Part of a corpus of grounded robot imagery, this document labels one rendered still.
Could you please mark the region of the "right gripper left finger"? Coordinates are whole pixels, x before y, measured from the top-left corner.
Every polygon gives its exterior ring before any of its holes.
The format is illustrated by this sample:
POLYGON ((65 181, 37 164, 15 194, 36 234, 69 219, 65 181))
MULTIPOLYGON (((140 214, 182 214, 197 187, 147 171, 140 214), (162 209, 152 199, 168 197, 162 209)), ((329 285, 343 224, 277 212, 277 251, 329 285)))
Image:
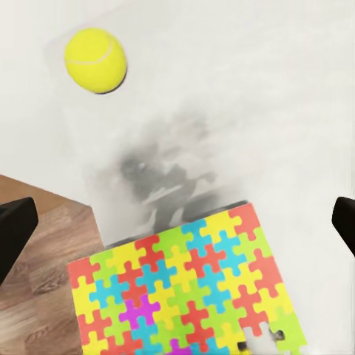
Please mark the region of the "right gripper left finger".
POLYGON ((0 285, 38 226, 32 197, 0 205, 0 285))

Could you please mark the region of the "tennis ball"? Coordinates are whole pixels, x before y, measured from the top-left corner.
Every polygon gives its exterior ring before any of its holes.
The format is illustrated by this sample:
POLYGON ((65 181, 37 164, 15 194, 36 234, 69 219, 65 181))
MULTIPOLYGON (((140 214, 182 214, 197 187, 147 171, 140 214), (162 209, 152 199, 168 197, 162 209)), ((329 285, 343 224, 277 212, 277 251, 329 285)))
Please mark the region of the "tennis ball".
POLYGON ((108 31, 88 27, 78 31, 65 49, 65 67, 74 82, 91 92, 108 92, 126 73, 126 56, 108 31))

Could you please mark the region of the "jigsaw puzzle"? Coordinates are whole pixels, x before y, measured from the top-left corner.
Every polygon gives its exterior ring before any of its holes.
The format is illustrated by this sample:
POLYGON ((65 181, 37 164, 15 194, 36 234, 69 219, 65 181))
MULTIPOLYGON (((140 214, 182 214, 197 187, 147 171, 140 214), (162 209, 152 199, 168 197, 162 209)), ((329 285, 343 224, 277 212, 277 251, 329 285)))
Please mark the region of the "jigsaw puzzle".
POLYGON ((308 345, 253 203, 68 263, 84 355, 251 355, 308 345))

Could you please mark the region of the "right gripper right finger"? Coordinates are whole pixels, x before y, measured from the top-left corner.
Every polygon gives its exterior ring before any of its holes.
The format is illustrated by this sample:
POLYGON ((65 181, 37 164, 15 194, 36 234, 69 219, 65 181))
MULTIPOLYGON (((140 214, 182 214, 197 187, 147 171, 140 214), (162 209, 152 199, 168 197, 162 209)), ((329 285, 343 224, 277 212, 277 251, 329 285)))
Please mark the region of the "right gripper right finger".
POLYGON ((331 222, 355 256, 355 200, 338 197, 331 222))

